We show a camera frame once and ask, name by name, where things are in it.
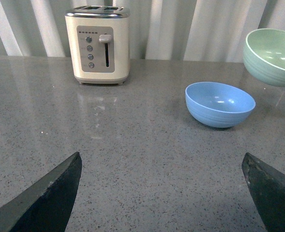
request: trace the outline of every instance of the toaster control panel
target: toaster control panel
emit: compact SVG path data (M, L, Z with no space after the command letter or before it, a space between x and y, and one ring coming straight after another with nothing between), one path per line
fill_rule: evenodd
M89 73L113 73L113 28L78 26L76 30L82 70Z

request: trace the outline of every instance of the speckled countertop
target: speckled countertop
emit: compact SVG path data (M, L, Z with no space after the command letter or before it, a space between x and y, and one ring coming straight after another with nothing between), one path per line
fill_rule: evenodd
M197 122L185 88L251 94L243 123ZM0 57L0 207L74 152L83 170L67 232L264 232L241 162L285 174L285 88L242 63L132 60L122 85L80 85L70 58Z

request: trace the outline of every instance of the blue bowl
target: blue bowl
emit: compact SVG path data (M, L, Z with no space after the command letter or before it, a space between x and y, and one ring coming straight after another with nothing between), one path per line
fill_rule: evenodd
M255 108L255 101L243 90L216 82L197 82L185 90L191 115L199 122L217 128L233 127Z

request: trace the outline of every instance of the green bowl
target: green bowl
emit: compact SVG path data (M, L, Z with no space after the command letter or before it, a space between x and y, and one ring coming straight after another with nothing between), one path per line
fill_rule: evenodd
M243 48L243 62L258 80L285 87L285 31L257 29L250 32Z

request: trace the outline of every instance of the toaster base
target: toaster base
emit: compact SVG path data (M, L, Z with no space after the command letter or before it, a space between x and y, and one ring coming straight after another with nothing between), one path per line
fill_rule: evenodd
M118 79L86 79L75 76L80 84L123 84L128 76Z

